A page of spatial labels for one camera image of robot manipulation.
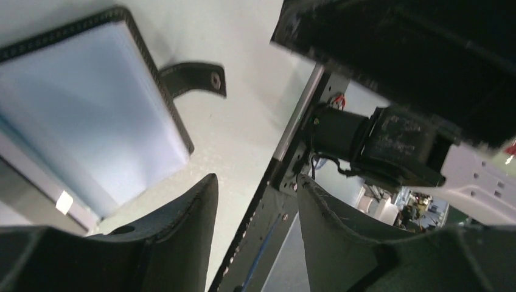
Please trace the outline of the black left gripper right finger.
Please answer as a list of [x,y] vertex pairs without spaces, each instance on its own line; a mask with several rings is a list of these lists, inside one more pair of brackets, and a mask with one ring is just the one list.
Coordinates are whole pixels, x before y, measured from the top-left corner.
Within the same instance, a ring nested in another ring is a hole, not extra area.
[[514,291],[513,226],[449,226],[421,234],[384,224],[298,178],[312,291]]

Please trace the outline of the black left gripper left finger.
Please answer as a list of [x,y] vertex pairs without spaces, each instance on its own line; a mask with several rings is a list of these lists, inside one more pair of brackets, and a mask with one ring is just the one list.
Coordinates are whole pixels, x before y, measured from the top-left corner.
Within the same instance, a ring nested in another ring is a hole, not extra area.
[[218,205],[213,173],[107,235],[1,229],[2,291],[203,291]]

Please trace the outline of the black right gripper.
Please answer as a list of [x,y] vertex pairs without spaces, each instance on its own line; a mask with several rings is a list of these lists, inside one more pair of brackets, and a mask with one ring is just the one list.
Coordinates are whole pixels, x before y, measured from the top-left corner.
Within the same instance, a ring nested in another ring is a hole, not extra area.
[[514,1],[284,1],[271,40],[472,145],[515,137]]

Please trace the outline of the black leather card holder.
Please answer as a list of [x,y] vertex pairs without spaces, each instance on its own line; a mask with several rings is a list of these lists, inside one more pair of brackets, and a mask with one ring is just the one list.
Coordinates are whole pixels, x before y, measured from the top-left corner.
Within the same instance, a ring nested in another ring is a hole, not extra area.
[[190,91],[226,97],[224,67],[158,68],[122,5],[2,41],[1,226],[84,234],[183,169]]

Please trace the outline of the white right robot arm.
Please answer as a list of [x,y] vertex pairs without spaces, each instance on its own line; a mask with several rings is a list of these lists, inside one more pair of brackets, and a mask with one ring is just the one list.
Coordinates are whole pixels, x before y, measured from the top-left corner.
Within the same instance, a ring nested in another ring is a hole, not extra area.
[[515,224],[515,179],[488,160],[515,137],[514,1],[284,1],[271,40],[316,63],[280,183],[314,153]]

